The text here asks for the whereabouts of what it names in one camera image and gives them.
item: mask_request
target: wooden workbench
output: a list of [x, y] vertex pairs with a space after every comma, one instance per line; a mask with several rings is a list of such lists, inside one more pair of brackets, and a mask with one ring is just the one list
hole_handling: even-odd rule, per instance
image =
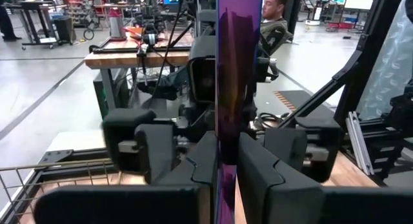
[[[60, 133], [53, 140], [48, 151], [53, 150], [85, 150], [93, 148], [103, 148], [105, 142], [103, 141], [101, 130], [92, 130], [87, 132], [65, 132]], [[48, 181], [42, 185], [42, 189], [35, 195], [32, 202], [32, 207], [35, 206], [36, 198], [40, 197], [44, 192], [48, 192], [60, 186], [65, 185], [90, 185], [89, 177], [86, 178], [68, 178], [62, 181]], [[103, 179], [101, 176], [93, 178], [94, 185], [143, 185], [145, 181], [142, 176], [134, 176], [130, 174], [109, 174], [108, 179]], [[338, 186], [338, 187], [377, 187], [377, 185], [368, 178], [360, 169], [357, 168], [350, 160], [348, 160], [342, 153], [338, 153], [336, 163], [331, 173], [330, 179], [323, 184], [324, 186]], [[34, 224], [32, 218], [31, 208], [28, 207], [25, 214], [21, 216], [21, 224]], [[239, 193], [239, 187], [236, 187], [236, 210], [235, 210], [236, 224], [246, 224], [244, 209]]]
[[[176, 46], [190, 46], [192, 44], [192, 37], [190, 34], [185, 34], [182, 39], [176, 44]], [[168, 41], [163, 40], [159, 42], [156, 47], [167, 46]], [[113, 41], [105, 46], [106, 49], [113, 48], [132, 48], [136, 47], [136, 40], [128, 37], [126, 41]], [[145, 59], [145, 66], [157, 67], [163, 63], [164, 52], [159, 52], [160, 57], [156, 53], [149, 53]], [[189, 52], [169, 52], [168, 62], [175, 66], [186, 65], [188, 61]], [[86, 66], [92, 69], [104, 69], [104, 68], [128, 68], [137, 66], [139, 63], [136, 54], [88, 54], [85, 58]]]

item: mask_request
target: reflective purple surface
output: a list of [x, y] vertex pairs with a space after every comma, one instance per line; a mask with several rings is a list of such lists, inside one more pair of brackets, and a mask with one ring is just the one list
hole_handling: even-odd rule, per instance
[[217, 0], [216, 134], [219, 183], [216, 223], [234, 223], [237, 147], [247, 83], [254, 73], [262, 0]]

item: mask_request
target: man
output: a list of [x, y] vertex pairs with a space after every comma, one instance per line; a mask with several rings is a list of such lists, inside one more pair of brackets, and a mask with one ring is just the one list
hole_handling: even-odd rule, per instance
[[263, 22], [261, 24], [260, 44], [271, 56], [285, 41], [292, 37], [288, 32], [288, 23], [283, 19], [283, 12], [288, 0], [264, 0]]
[[16, 37], [13, 30], [12, 21], [7, 14], [7, 10], [3, 7], [5, 0], [0, 0], [0, 31], [4, 41], [16, 41], [21, 37]]
[[[263, 22], [261, 24], [261, 38], [259, 48], [266, 57], [270, 57], [292, 34], [288, 32], [287, 21], [283, 19], [283, 12], [288, 0], [264, 0]], [[187, 84], [188, 72], [185, 67], [159, 80], [156, 88], [156, 81], [148, 81], [137, 84], [138, 89], [154, 95], [154, 98], [175, 100], [177, 91]]]

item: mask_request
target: shelving unit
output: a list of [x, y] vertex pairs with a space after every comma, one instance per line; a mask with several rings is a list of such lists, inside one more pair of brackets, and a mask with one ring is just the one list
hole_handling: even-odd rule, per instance
[[[72, 17], [75, 26], [82, 26], [81, 20], [86, 17], [87, 10], [85, 6], [87, 5], [85, 0], [62, 0], [64, 3], [68, 4], [68, 13]], [[89, 0], [93, 2], [93, 5], [104, 5], [108, 0]], [[104, 15], [104, 10], [102, 8], [96, 8], [97, 15]]]

